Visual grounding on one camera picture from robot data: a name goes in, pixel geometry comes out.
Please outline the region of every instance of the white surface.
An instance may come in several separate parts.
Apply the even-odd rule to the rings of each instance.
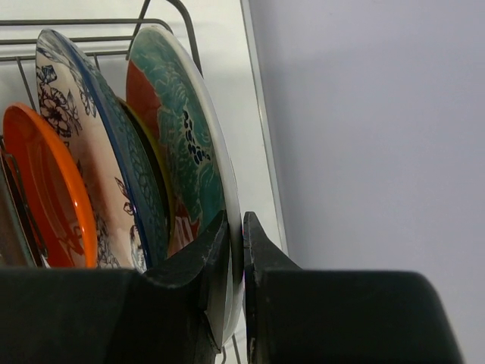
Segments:
[[[406,269],[485,349],[485,3],[250,1],[289,256]]]
[[[233,161],[236,175],[241,212],[255,211],[268,236],[278,245],[280,232],[271,190],[268,161],[264,150],[261,131],[260,109],[255,94],[252,68],[249,59],[243,16],[239,0],[186,0],[186,7],[192,15],[199,44],[205,82],[212,97],[221,128],[226,138],[227,148]],[[83,0],[66,2],[49,0],[39,4],[37,0],[18,2],[0,0],[2,19],[29,18],[47,19],[61,17],[137,17],[142,1],[131,0]],[[152,0],[147,17],[162,17],[181,40],[188,46],[185,27],[177,11],[162,0]],[[108,34],[130,34],[133,27],[79,27],[75,29],[56,28],[67,36]],[[3,39],[11,37],[35,38],[39,29],[2,30]],[[87,45],[84,49],[99,49]],[[126,64],[120,58],[100,60],[103,73],[119,96],[124,96],[124,75]],[[35,74],[32,64],[25,64],[26,74],[32,86]],[[23,91],[21,78],[16,66],[2,67],[0,70],[0,108],[13,101],[28,102]],[[237,332],[244,333],[243,322]],[[244,335],[238,334],[238,340]],[[240,353],[245,356],[246,343],[241,341]],[[236,362],[228,353],[226,363]]]

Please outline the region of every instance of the blue-rimmed plate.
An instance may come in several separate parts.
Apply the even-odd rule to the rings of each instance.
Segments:
[[[224,340],[243,301],[243,232],[236,178],[224,135],[201,74],[165,29],[139,31],[130,52],[127,103],[158,138],[172,179],[176,239],[170,253],[193,241],[227,210],[231,255]]]
[[[131,245],[130,264],[141,271],[158,266],[167,258],[167,219],[149,159],[115,94],[91,61],[54,30],[40,33],[36,61],[41,113],[71,153],[77,150],[93,205],[104,212],[103,221],[97,221],[99,232],[115,235],[117,218],[128,215],[133,219],[129,240],[113,238],[111,244],[122,243],[125,252]],[[109,193],[118,197],[109,198]],[[110,210],[123,199],[115,212]],[[104,253],[112,248],[103,246]]]

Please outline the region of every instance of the gray surface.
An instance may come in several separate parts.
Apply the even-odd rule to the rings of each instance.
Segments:
[[[251,0],[289,255],[409,269],[485,354],[485,3]]]

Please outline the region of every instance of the dish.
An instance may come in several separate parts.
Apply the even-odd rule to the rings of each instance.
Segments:
[[[66,146],[43,118],[19,102],[5,111],[3,132],[5,150],[18,163],[27,202],[46,243],[48,264],[95,267],[91,204]]]
[[[17,185],[2,156],[0,161],[0,265],[41,267],[42,259]]]
[[[227,339],[243,302],[243,233],[236,179],[202,77],[168,31],[146,27],[136,36],[128,64],[127,103],[158,138],[171,173],[178,243],[174,248],[193,241],[221,209],[227,210],[232,277],[224,320]]]
[[[72,104],[80,106],[76,109],[80,118],[74,118],[74,120],[67,118],[67,120],[70,121],[70,128],[73,131],[71,136],[77,135],[74,133],[77,131],[79,131],[79,135],[86,133],[85,137],[75,138],[75,141],[83,146],[82,150],[89,154],[90,158],[81,152],[79,154],[76,152],[76,154],[80,159],[85,158],[81,161],[83,173],[95,171],[90,177],[85,178],[89,192],[93,193],[93,202],[96,199],[94,191],[98,188],[96,195],[101,197],[101,201],[106,202],[102,205],[104,205],[105,211],[108,210],[108,213],[103,216],[106,218],[105,224],[101,224],[99,230],[114,234],[113,220],[125,215],[124,217],[130,220],[131,225],[127,229],[124,224],[123,239],[119,240],[122,242],[122,246],[119,246],[118,250],[118,252],[124,253],[126,258],[124,263],[134,264],[139,271],[158,266],[167,257],[168,232],[163,222],[165,212],[146,152],[133,125],[119,106],[116,96],[86,56],[69,39],[54,30],[43,30],[40,33],[37,41],[36,61],[39,66],[38,75],[40,72],[40,76],[45,80],[43,82],[49,86],[53,85],[50,90],[55,89],[54,85],[57,86],[55,82],[59,81],[58,69],[61,70],[61,80],[69,80],[70,76],[70,85],[74,89],[64,87],[67,90],[64,104],[69,105],[69,98],[76,100],[76,102],[72,101]],[[57,77],[51,75],[51,70],[56,72]],[[38,91],[39,94],[42,94],[41,86],[38,86]],[[49,97],[45,100],[47,103],[44,102],[44,104],[49,106]],[[91,118],[81,119],[84,114],[90,115]],[[89,124],[81,124],[81,120],[87,120],[86,123],[89,122]],[[59,133],[64,133],[67,129],[66,124],[66,122],[56,124],[55,118],[52,122]],[[98,142],[94,143],[88,138],[95,138]],[[74,145],[72,145],[71,151],[74,153]],[[114,174],[107,173],[108,168],[111,169],[115,166],[118,166],[118,169],[112,170]],[[106,174],[111,176],[110,183],[104,183]],[[111,199],[108,199],[105,193],[109,196],[117,193],[117,196],[114,197],[117,200],[115,212],[109,207]],[[118,240],[111,240],[111,245],[107,246],[105,251],[114,252],[114,241]]]
[[[153,170],[153,175],[157,180],[158,190],[160,191],[161,201],[164,205],[164,211],[168,212],[166,215],[169,231],[169,243],[170,247],[174,239],[174,226],[175,226],[175,206],[174,206],[174,193],[172,191],[172,185],[170,181],[170,175],[167,170],[163,158],[161,157],[160,150],[158,149],[157,140],[153,137],[147,126],[144,125],[142,120],[135,114],[135,111],[128,106],[123,99],[118,99],[121,108],[124,113],[130,119],[131,124],[135,127],[136,133],[143,144],[143,148],[146,151],[146,155],[149,158],[150,166]]]

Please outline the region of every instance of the orange bowl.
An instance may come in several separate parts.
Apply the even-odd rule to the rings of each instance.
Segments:
[[[91,203],[67,147],[47,121],[19,102],[5,111],[3,133],[47,246],[47,263],[96,267],[98,238]]]

